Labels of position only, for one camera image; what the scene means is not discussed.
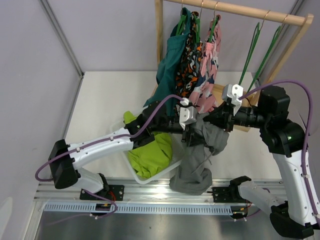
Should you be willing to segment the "green hanger of lime shorts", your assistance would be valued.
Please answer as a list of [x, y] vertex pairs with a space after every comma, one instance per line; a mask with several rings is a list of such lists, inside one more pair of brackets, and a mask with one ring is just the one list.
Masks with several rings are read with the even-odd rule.
[[289, 14], [287, 14], [287, 15], [284, 17], [283, 21], [281, 22], [281, 25], [278, 26], [278, 28], [275, 30], [275, 32], [274, 32], [274, 34], [273, 34], [273, 37], [272, 37], [272, 39], [271, 39], [271, 42], [270, 42], [270, 44], [269, 44], [269, 47], [268, 47], [268, 49], [267, 49], [267, 51], [266, 51], [266, 53], [265, 53], [265, 55], [264, 55], [264, 57], [263, 57], [260, 65], [259, 65], [259, 67], [258, 67], [258, 69], [257, 69], [257, 71], [256, 71], [256, 73], [255, 73], [255, 75], [254, 75], [254, 77], [253, 77], [250, 85], [249, 85], [249, 88], [247, 89], [248, 92], [253, 88], [256, 80], [258, 80], [258, 78], [259, 78], [259, 76], [260, 76], [260, 74], [261, 74], [261, 72], [262, 72], [262, 70], [263, 70], [263, 67], [264, 67], [265, 64], [266, 64], [266, 61], [267, 61], [267, 59], [268, 59], [271, 51], [273, 50], [273, 48], [274, 48], [274, 46], [275, 46], [275, 44], [276, 44], [276, 42], [277, 42], [277, 40], [278, 40], [278, 38], [279, 38], [279, 36], [280, 36], [280, 33], [281, 33], [281, 31], [282, 31], [284, 22], [285, 22], [285, 20], [287, 19], [288, 15], [289, 15]]

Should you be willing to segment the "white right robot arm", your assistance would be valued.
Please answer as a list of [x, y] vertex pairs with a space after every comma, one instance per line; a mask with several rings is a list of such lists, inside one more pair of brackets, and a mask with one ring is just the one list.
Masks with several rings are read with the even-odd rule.
[[320, 228], [320, 204], [308, 170], [308, 155], [303, 149], [305, 130], [289, 120], [290, 97], [284, 88], [268, 86], [260, 92], [256, 106], [242, 106], [243, 88], [228, 84], [223, 88], [222, 104], [205, 121], [227, 132], [234, 126], [259, 129], [260, 138], [272, 154], [284, 184], [286, 199], [259, 187], [247, 176], [230, 181], [226, 193], [219, 190], [215, 201], [248, 201], [269, 216], [282, 237], [305, 239]]

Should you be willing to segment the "green hanger of grey shorts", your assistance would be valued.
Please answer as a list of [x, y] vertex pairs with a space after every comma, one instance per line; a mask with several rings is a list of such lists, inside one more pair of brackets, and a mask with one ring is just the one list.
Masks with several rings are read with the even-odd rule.
[[269, 12], [270, 12], [270, 10], [268, 10], [267, 13], [265, 14], [265, 16], [264, 16], [264, 18], [262, 20], [262, 23], [258, 22], [256, 24], [256, 26], [255, 26], [255, 29], [254, 29], [254, 32], [253, 32], [253, 35], [252, 35], [252, 39], [251, 39], [251, 43], [250, 43], [250, 47], [249, 47], [249, 50], [248, 50], [248, 53], [247, 53], [247, 57], [246, 57], [246, 60], [245, 60], [244, 66], [243, 66], [243, 70], [242, 70], [239, 82], [238, 82], [238, 85], [240, 85], [240, 86], [242, 85], [245, 73], [247, 72], [248, 66], [250, 64], [250, 60], [252, 58], [252, 55], [253, 55], [253, 52], [255, 50], [257, 41], [259, 39], [262, 27], [264, 25], [264, 22], [265, 22], [265, 20], [266, 20], [266, 18], [268, 16]]

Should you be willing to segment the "lime green shorts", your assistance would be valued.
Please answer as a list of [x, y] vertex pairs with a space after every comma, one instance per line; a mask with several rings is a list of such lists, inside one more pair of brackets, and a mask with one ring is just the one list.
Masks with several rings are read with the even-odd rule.
[[172, 139], [168, 133], [155, 133], [153, 141], [128, 151], [127, 158], [138, 176], [145, 179], [151, 178], [171, 163]]

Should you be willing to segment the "grey shorts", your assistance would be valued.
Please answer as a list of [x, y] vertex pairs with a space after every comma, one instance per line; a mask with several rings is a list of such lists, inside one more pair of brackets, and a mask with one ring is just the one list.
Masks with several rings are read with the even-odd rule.
[[175, 175], [170, 179], [171, 190], [187, 195], [201, 195], [212, 185], [212, 172], [205, 167], [207, 157], [205, 148], [209, 148], [213, 156], [221, 153], [227, 146], [229, 133], [204, 118], [208, 112], [197, 115], [197, 122], [191, 125], [204, 140], [195, 146], [188, 146]]

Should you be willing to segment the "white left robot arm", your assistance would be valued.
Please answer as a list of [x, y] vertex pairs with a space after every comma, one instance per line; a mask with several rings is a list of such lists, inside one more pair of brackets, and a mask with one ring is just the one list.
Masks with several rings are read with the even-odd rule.
[[55, 188], [77, 186], [91, 192], [97, 200], [105, 199], [109, 193], [105, 176], [84, 166], [117, 152], [127, 153], [128, 163], [137, 176], [156, 176], [173, 160], [171, 134], [186, 134], [196, 116], [196, 108], [186, 98], [179, 103], [177, 116], [168, 116], [165, 103], [154, 101], [138, 116], [126, 112], [124, 126], [113, 133], [80, 143], [57, 141], [48, 159]]

